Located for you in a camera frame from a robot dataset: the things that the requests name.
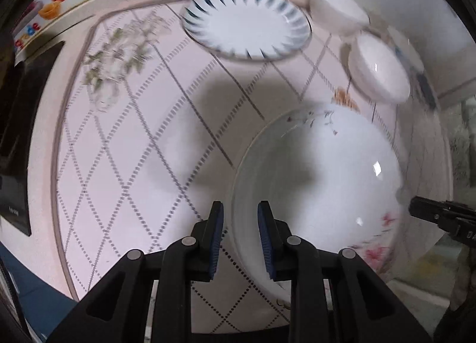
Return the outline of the large floral white bowl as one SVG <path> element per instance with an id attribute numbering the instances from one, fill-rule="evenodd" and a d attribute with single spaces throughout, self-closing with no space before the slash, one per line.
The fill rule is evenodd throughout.
<path id="1" fill-rule="evenodd" d="M 284 113 L 245 152 L 227 207 L 230 237 L 243 267 L 265 293 L 290 301 L 290 283 L 266 268 L 257 207 L 316 248 L 355 250 L 374 270 L 391 253 L 401 218 L 403 176 L 391 144 L 344 106 L 307 103 Z"/>

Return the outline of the orange fruit sticker poster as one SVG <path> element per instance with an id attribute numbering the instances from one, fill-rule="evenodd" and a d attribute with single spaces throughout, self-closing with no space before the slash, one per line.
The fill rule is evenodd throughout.
<path id="1" fill-rule="evenodd" d="M 12 31 L 15 53 L 21 52 L 45 27 L 66 13 L 71 4 L 71 0 L 34 0 Z"/>

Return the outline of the blue striped white plate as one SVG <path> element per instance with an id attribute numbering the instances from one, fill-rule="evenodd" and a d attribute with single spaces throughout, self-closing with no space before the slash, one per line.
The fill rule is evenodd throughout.
<path id="1" fill-rule="evenodd" d="M 237 60 L 281 60 L 311 38 L 309 19 L 290 0 L 189 0 L 181 24 L 207 50 Z"/>

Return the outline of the pink checked floral tablecloth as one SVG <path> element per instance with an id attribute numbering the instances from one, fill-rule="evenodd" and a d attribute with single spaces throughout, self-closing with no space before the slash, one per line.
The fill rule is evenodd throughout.
<path id="1" fill-rule="evenodd" d="M 90 0 L 38 109 L 28 179 L 39 245 L 26 264 L 82 298 L 128 250 L 158 251 L 226 197 L 245 150 L 303 101 L 355 106 L 390 142 L 408 193 L 452 196 L 439 116 L 417 97 L 373 104 L 343 66 L 342 40 L 313 27 L 275 64 L 219 58 L 181 28 L 186 0 Z M 291 0 L 306 6 L 308 0 Z"/>

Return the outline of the small white bowl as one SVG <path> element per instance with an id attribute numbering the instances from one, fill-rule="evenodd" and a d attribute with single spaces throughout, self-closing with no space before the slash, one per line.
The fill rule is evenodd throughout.
<path id="1" fill-rule="evenodd" d="M 363 32 L 351 43 L 348 66 L 354 85 L 370 100 L 397 105 L 410 96 L 408 74 L 394 51 Z"/>
<path id="2" fill-rule="evenodd" d="M 328 32 L 350 36 L 370 25 L 366 11 L 354 0 L 310 0 L 312 20 Z"/>

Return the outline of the black device at left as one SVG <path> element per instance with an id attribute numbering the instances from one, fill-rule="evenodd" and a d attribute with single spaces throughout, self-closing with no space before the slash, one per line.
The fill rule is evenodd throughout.
<path id="1" fill-rule="evenodd" d="M 64 42 L 29 64 L 10 64 L 1 80 L 1 216 L 32 235 L 27 199 L 27 169 L 36 113 Z"/>

